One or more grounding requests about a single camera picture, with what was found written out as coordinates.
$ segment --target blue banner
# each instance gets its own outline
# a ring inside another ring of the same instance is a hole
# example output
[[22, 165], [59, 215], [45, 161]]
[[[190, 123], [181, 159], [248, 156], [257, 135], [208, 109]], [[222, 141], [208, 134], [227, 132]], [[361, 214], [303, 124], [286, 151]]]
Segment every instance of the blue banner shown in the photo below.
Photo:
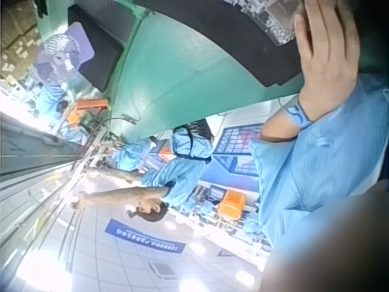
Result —
[[220, 251], [219, 251], [219, 254], [218, 254], [218, 257], [236, 257], [235, 254], [233, 254], [232, 252], [222, 248]]
[[185, 243], [171, 242], [146, 235], [113, 219], [108, 223], [105, 232], [127, 240], [128, 242], [136, 243], [137, 245], [146, 246], [159, 251], [173, 252], [175, 254], [181, 254], [186, 245]]

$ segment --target blue uniform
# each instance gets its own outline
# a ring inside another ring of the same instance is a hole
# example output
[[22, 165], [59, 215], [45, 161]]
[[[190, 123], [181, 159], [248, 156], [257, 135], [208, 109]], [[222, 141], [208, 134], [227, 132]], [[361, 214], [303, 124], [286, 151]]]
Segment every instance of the blue uniform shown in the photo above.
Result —
[[272, 246], [305, 215], [375, 183], [389, 133], [384, 88], [384, 79], [360, 75], [350, 98], [296, 140], [252, 142], [260, 185], [258, 228]]
[[251, 212], [246, 215], [243, 231], [247, 234], [254, 234], [259, 232], [260, 224], [258, 222], [258, 214]]
[[[193, 148], [190, 147], [190, 137], [185, 128], [174, 132], [170, 148], [172, 152], [208, 158], [212, 153], [211, 142], [197, 134], [193, 134]], [[162, 201], [173, 206], [184, 204], [198, 184], [205, 171], [207, 163], [200, 160], [174, 158], [160, 170], [149, 171], [142, 179], [142, 184], [150, 187], [162, 187], [168, 183], [174, 186]]]
[[203, 203], [198, 203], [196, 199], [192, 197], [185, 202], [182, 210], [184, 212], [193, 212], [197, 209], [198, 205], [200, 207], [199, 212], [203, 216], [210, 215], [213, 211], [214, 205], [211, 202], [205, 200]]
[[143, 158], [151, 150], [151, 140], [144, 139], [137, 143], [131, 143], [125, 149], [116, 151], [112, 160], [115, 161], [118, 169], [131, 172], [137, 169], [143, 162]]
[[[58, 104], [64, 100], [65, 91], [60, 85], [45, 85], [36, 101], [36, 109], [40, 112], [40, 119], [49, 125], [55, 125], [61, 119], [61, 114], [57, 112]], [[60, 131], [64, 140], [84, 145], [88, 139], [88, 133], [82, 129], [72, 129], [69, 122], [64, 121]]]

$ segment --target hand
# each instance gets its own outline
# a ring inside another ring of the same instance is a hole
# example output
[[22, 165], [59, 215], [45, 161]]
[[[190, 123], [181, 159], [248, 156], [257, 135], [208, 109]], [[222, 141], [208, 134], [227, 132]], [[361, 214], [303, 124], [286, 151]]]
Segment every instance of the hand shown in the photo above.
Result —
[[86, 178], [89, 180], [95, 179], [100, 174], [98, 169], [95, 169], [93, 167], [86, 167], [84, 171]]
[[305, 78], [300, 103], [310, 120], [315, 121], [340, 106], [354, 90], [360, 44], [346, 0], [305, 0], [305, 8], [312, 41], [302, 15], [295, 16], [295, 33]]

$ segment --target green panel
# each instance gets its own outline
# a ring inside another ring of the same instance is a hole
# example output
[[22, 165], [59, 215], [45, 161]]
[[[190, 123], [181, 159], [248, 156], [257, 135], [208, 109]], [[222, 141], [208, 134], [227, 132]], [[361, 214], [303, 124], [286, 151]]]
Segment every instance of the green panel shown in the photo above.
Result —
[[296, 93], [303, 80], [264, 88], [195, 30], [160, 14], [143, 20], [120, 77], [111, 130], [136, 141], [212, 114]]

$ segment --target black strap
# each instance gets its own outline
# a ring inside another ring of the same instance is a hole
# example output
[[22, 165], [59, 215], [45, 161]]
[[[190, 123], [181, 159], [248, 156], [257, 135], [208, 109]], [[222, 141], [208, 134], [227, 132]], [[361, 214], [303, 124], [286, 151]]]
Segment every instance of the black strap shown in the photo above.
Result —
[[[175, 132], [177, 132], [178, 129], [180, 128], [184, 128], [186, 129], [186, 131], [188, 132], [188, 136], [189, 136], [189, 140], [190, 140], [190, 151], [189, 153], [192, 152], [192, 148], [193, 148], [193, 134], [192, 132], [190, 131], [188, 125], [184, 125], [184, 126], [181, 126], [181, 127], [177, 127], [177, 128], [174, 128], [173, 130], [173, 134]], [[203, 158], [203, 157], [197, 157], [197, 156], [192, 156], [192, 155], [186, 155], [186, 154], [180, 154], [176, 151], [176, 149], [173, 147], [173, 152], [174, 152], [174, 155], [176, 155], [178, 158], [184, 158], [184, 159], [189, 159], [189, 160], [197, 160], [197, 161], [205, 161], [206, 164], [210, 163], [212, 161], [212, 157], [209, 156], [207, 158]]]

